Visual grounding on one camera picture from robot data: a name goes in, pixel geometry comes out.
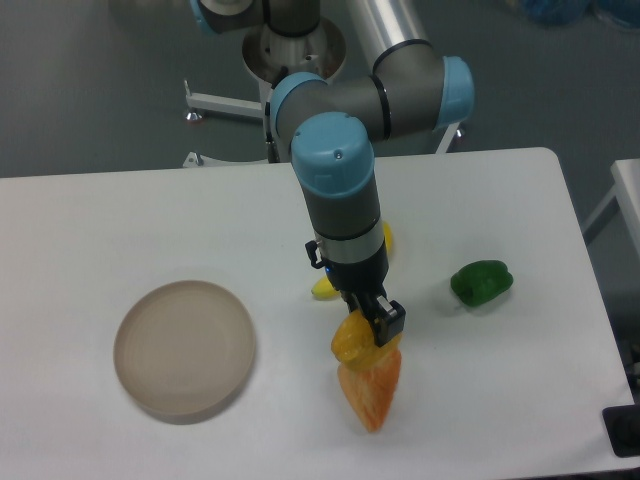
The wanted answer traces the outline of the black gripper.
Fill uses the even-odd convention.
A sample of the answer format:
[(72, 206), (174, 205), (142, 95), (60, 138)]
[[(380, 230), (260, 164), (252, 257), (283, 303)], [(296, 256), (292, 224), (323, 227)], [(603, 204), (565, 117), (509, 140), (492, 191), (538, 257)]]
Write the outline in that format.
[(387, 345), (404, 330), (405, 309), (395, 300), (386, 296), (383, 283), (389, 261), (385, 242), (369, 258), (355, 263), (339, 263), (320, 253), (315, 240), (305, 244), (307, 256), (313, 268), (323, 270), (350, 313), (361, 310), (367, 320), (377, 347)]

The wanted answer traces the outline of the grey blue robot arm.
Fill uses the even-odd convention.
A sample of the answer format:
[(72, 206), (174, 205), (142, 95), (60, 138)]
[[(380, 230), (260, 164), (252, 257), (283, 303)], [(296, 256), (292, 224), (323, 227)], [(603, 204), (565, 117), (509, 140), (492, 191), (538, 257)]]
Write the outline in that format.
[(325, 271), (377, 346), (404, 328), (388, 298), (385, 238), (373, 143), (467, 119), (475, 102), (468, 65), (438, 55), (410, 1), (351, 1), (347, 8), (369, 75), (336, 80), (341, 32), (316, 1), (195, 1), (197, 25), (245, 30), (247, 69), (264, 84), (260, 119), (271, 162), (293, 166), (314, 239), (311, 265)]

